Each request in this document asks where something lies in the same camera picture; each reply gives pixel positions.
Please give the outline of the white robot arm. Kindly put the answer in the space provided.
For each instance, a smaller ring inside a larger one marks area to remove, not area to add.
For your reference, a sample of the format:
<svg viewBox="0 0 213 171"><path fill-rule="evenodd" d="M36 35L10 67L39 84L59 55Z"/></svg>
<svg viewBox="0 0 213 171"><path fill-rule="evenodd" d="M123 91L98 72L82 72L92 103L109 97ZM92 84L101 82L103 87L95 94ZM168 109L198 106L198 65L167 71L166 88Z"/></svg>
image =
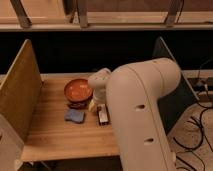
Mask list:
<svg viewBox="0 0 213 171"><path fill-rule="evenodd" d="M93 101L107 104L123 171L176 171L157 101L180 78L168 58L103 68L88 78Z"/></svg>

